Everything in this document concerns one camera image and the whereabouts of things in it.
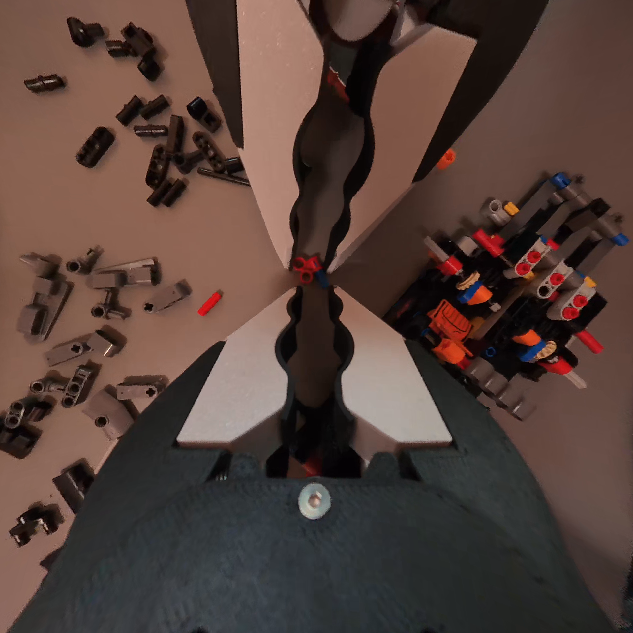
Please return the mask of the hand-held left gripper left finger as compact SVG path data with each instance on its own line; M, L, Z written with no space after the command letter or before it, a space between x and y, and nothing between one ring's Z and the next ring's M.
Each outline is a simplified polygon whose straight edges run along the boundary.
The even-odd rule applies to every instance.
M267 460L281 446L281 412L289 377L276 344L291 323L289 290L226 338L181 428L187 449L224 449Z

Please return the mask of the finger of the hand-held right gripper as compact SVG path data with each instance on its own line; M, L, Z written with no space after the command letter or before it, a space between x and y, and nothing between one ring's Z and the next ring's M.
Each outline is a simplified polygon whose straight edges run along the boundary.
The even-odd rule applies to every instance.
M237 1L243 147L239 150L273 248L289 266L299 197L296 139L315 105L323 49L301 1Z
M351 199L351 225L328 272L340 267L411 189L476 45L473 37L431 24L397 40L370 103L372 164Z

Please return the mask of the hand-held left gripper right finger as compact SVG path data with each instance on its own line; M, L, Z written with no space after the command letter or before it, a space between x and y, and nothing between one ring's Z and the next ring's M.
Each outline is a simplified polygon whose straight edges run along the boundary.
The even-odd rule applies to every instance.
M352 449L370 460L377 453L449 446L452 435L404 337L345 291L333 291L353 346L341 375L343 405L355 423Z

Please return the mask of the multicoloured lego car assembly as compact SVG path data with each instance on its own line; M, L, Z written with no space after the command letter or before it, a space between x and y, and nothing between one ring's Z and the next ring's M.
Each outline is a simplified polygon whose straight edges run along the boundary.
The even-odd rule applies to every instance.
M551 374L585 389L570 344L604 350L588 331L607 305L590 273L629 243L610 208L586 193L581 175L564 172L540 181L520 205L488 199L484 226L425 239L430 262L384 321L474 396L525 420L534 407L522 379Z

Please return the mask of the pile of black lego pieces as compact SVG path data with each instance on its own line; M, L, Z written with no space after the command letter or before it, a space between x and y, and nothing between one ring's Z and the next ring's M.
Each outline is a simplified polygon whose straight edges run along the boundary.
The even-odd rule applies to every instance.
M98 39L105 38L105 30L99 23L85 23L77 17L67 18L67 27L72 42L81 48L92 47ZM107 53L112 58L138 58L137 68L149 82L158 80L162 66L158 61L158 50L154 38L148 31L134 23L128 23L121 30L122 39L105 41ZM66 80L58 74L38 75L23 82L32 94L45 94L64 89ZM222 180L240 186L250 187L244 164L239 156L225 157L211 134L222 126L222 119L208 106L202 97L195 97L186 105L190 118L205 131L195 131L192 141L195 149L184 151L186 124L179 115L170 115L168 125L148 123L151 119L170 108L170 101L160 94L146 103L139 96L131 99L115 115L115 119L128 127L138 117L146 124L134 125L133 132L138 138L163 138L164 143L154 146L147 167L145 183L151 189L147 203L153 208L163 205L167 208L180 198L187 188L186 178L168 178L170 166L174 166L181 176L188 176L192 170L201 176ZM115 141L115 134L106 126L98 126L83 143L75 160L85 168L94 168L105 156Z

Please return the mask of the pile of grey lego pieces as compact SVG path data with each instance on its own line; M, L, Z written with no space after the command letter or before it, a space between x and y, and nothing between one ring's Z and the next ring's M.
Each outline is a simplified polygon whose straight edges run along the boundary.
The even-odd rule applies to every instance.
M89 250L83 258L67 262L67 271L90 273L87 280L91 287L106 293L105 300L93 307L92 315L95 318L115 316L124 319L127 313L120 312L109 300L116 298L118 291L125 287L154 286L157 283L154 278L157 261L153 258L140 259L119 267L93 270L91 266L99 255L98 249ZM36 276L31 302L22 308L17 329L27 342L37 344L50 335L72 288L52 260L36 253L25 254L20 260L29 265ZM188 297L191 294L189 290L184 280L165 286L143 303L142 311L144 314L162 313ZM45 362L52 368L90 354L97 354L100 359L113 358L124 348L121 341L120 337L111 336L109 330L98 328L89 336L75 337L53 347L45 354ZM48 375L32 382L24 398L12 401L6 410L1 411L1 452L18 460L30 455L42 432L37 423L53 410L54 404L58 402L56 397L59 398L59 406L65 411L82 405L83 414L95 428L102 431L108 441L120 442L137 419L126 403L135 399L152 403L163 392L165 385L160 381L147 384L124 382L115 386L107 385L88 398L98 375L100 365L97 365L91 365L88 361L79 363L72 376L61 382ZM61 471L52 483L70 510L77 514L93 480L94 474L87 462L79 461ZM8 531L8 536L21 548L35 534L55 533L61 521L57 506L37 502L16 519L16 525Z

